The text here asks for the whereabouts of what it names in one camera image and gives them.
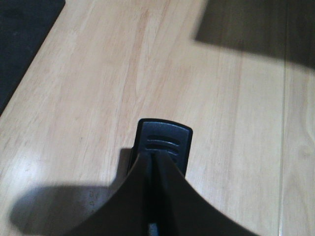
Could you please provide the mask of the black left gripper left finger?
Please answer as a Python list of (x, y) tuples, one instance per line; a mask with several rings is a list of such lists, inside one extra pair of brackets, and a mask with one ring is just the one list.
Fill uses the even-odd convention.
[(96, 213), (67, 236), (146, 236), (152, 158), (138, 155), (127, 178)]

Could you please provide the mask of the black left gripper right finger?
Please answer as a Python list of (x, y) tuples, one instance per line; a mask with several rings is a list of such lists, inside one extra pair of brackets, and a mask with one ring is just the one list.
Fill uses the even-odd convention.
[(252, 236), (201, 197), (165, 151), (154, 154), (156, 222), (161, 236)]

